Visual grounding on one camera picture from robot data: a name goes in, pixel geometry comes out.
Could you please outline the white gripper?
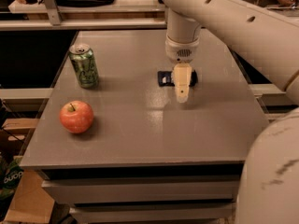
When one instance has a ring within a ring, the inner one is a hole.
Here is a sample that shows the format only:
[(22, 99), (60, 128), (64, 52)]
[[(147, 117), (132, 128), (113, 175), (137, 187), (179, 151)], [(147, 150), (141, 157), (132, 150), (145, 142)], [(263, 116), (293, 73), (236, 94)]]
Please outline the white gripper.
[(179, 103), (186, 103), (189, 97), (192, 67), (190, 63), (196, 54), (199, 38), (190, 36), (166, 36), (165, 52), (172, 63), (176, 63), (172, 72), (175, 95)]

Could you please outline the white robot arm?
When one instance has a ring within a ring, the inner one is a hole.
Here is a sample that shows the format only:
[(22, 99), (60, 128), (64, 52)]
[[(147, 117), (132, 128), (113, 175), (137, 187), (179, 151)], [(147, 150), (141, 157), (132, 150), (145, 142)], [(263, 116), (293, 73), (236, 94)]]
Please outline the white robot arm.
[[(298, 23), (242, 0), (163, 0), (166, 54), (188, 63), (205, 27), (293, 101), (299, 96)], [(299, 224), (299, 109), (273, 121), (246, 158), (235, 224)]]

